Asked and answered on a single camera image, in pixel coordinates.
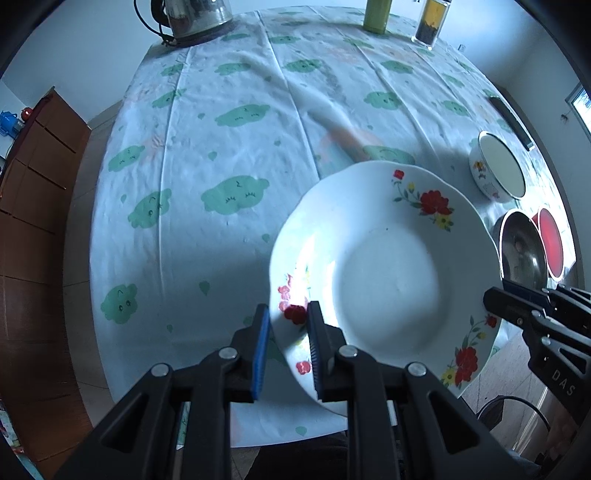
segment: stainless steel bowl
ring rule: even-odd
[[[499,247],[503,278],[534,290],[545,288],[548,264],[535,223],[521,210],[509,210],[497,221],[493,235]]]

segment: white tablecloth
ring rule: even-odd
[[[516,205],[550,205],[573,265],[550,172],[489,105],[498,92],[486,77],[445,42],[413,44],[414,21],[391,15],[382,36],[362,21],[352,8],[251,12],[225,37],[146,55],[108,142],[92,225],[93,314],[115,400],[155,363],[186,367],[227,345],[268,301],[271,248],[300,197],[354,162],[427,168],[489,228]],[[493,204],[472,180],[468,153],[484,129],[518,156],[522,202]],[[516,331],[504,325],[495,348]],[[232,406],[233,446],[345,428],[273,342],[261,401]]]

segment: white plate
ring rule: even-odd
[[[482,304],[502,287],[491,236],[464,195],[419,167],[368,161],[322,180],[282,227],[269,274],[275,340],[314,399],[309,300],[347,343],[386,364],[423,362],[456,396],[501,323]]]

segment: red object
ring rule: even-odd
[[[289,305],[284,310],[283,315],[286,319],[291,320],[294,325],[303,325],[306,323],[306,307],[302,305]]]
[[[295,367],[297,368],[297,371],[300,375],[306,375],[307,373],[310,373],[310,370],[312,370],[310,362],[307,362],[306,360],[303,362],[297,362]]]
[[[25,107],[22,109],[21,111],[21,118],[23,122],[26,122],[27,120],[29,120],[29,118],[31,118],[31,114],[33,113],[33,109],[29,108],[29,107]]]
[[[546,260],[548,260],[548,271],[556,281],[562,279],[564,268],[564,250],[560,230],[550,211],[541,207],[532,218],[542,237]]]
[[[471,346],[460,350],[456,355],[456,365],[456,386],[458,386],[463,381],[469,382],[472,379],[472,374],[478,370],[478,357],[476,356],[476,350],[474,350]]]
[[[449,199],[442,197],[439,190],[429,190],[421,195],[421,210],[425,215],[451,215],[452,211],[447,208],[448,203]]]
[[[494,328],[494,327],[496,327],[496,323],[497,323],[497,321],[498,321],[498,320],[497,320],[497,318],[496,318],[494,315],[487,315],[487,316],[486,316],[486,321],[485,321],[485,323],[486,323],[486,324],[487,324],[489,327],[491,327],[491,328]]]

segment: kettle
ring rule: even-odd
[[[173,31],[174,46],[189,46],[225,33],[232,20],[229,0],[151,0],[154,20]]]

